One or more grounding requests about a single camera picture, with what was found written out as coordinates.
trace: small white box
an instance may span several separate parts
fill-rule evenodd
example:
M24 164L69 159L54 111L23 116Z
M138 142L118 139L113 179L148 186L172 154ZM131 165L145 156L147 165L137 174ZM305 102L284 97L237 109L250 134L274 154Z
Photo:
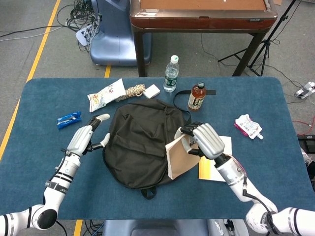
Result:
M156 85L151 85L146 90L143 91L143 94L146 96L146 98L153 98L156 95L158 95L160 90Z

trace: gray carpet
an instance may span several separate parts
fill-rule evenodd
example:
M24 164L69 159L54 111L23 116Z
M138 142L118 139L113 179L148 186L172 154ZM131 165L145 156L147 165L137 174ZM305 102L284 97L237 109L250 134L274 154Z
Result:
M72 0L61 2L59 9ZM290 0L283 0L278 7L279 15L289 5ZM0 0L0 34L15 30L24 30L47 25L55 1L49 0ZM298 80L302 84L314 80L315 61L315 4L302 2L295 15L279 36L280 45L271 45L270 58L267 64L281 70L286 76ZM67 12L60 15L68 17ZM11 35L13 37L31 36L43 33L44 29ZM204 53L200 44L200 34L157 33L153 36L153 58L148 66L148 74L152 77L164 75L165 67L172 54L180 58L181 76L229 76L234 66L223 66ZM21 95L24 82L35 59L42 37L25 40L0 42L0 141L3 139L16 103ZM204 48L218 58L227 56L247 47L251 37L242 34L204 34ZM235 58L224 63L236 64ZM95 66L85 52L80 52L74 33L68 29L59 29L49 34L45 49L38 63L35 77L103 77L105 67ZM273 68L265 68L265 76L279 78L282 84L287 79ZM136 67L112 67L111 76L137 77ZM296 87L285 84L283 90L294 94ZM287 102L299 101L286 96ZM303 103L288 105L292 119L309 122L315 115L315 106L306 100ZM297 133L309 129L306 125L294 124ZM68 234L73 234L74 221L62 221ZM22 236L63 235L60 227L54 226L46 232L23 231Z

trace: bottle label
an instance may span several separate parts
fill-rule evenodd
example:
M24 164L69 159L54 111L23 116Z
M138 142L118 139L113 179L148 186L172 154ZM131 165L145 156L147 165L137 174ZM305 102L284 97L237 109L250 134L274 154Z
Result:
M203 98L196 98L194 97L192 94L190 94L190 97L189 97L189 100L188 100L188 106L191 108L191 109L199 109L202 105L202 102L203 102Z
M169 78L169 77L165 76L165 81L164 81L165 85L171 87L171 86L176 85L176 82L177 82L177 78Z

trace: tripod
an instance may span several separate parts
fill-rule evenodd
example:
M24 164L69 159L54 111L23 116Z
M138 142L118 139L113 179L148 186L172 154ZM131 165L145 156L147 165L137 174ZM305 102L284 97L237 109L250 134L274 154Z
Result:
M257 76L262 76L262 74L264 73L264 68L265 68L265 63L266 63L266 58L269 58L269 50L270 50L270 44L272 42L271 38L274 36L274 34L276 33L276 31L278 30L279 26L281 25L281 23L283 21L285 21L288 18L288 12L290 11L290 9L293 7L293 5L295 4L296 0L292 0L292 2L290 3L290 5L288 6L288 8L285 10L284 14L280 17L278 23L276 24L275 28L272 30L272 32L270 33L269 37L267 39L264 39L261 44L262 47L259 50L258 54L256 55L256 57L254 58L254 60L252 61L252 63L250 65L247 65L247 67L253 72L255 73ZM228 59L230 57L236 57L238 60L241 60L241 58L238 56L239 53L242 53L244 51L246 51L247 48L238 51L236 53L233 53L227 57L224 57L220 60L218 60L218 62L223 61L225 59ZM262 54L262 52L265 50L264 52L264 56L263 56L263 61L262 61L262 67L261 67L261 72L260 74L257 73L257 71L255 71L252 67L254 66L254 64L257 62L258 57Z

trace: blue table mat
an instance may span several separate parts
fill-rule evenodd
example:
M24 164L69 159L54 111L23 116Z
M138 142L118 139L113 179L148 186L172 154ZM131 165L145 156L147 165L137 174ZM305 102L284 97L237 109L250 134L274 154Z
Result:
M97 114L109 113L128 102L112 102L89 112L87 95L118 78L42 78L25 85L19 110L0 162L0 215L41 204L45 181L59 165L75 131ZM124 78L125 88L155 84L156 97L172 103L175 93L163 90L163 78ZM191 89L197 82L217 95L207 95L192 120L210 123L219 135L232 137L232 152L257 189L282 210L297 207L315 210L314 192L308 179L297 136L292 126L282 87L276 78L179 78L176 91ZM187 107L189 95L177 98ZM58 130L56 119L82 112L82 122ZM250 114L263 131L263 140L251 140L234 127L240 115ZM92 142L109 129L103 122ZM223 182L199 180L198 166L177 180L157 188L152 200L140 191L123 187L111 176L97 150L81 158L81 167L61 204L60 219L215 219L245 218L252 203L242 203Z

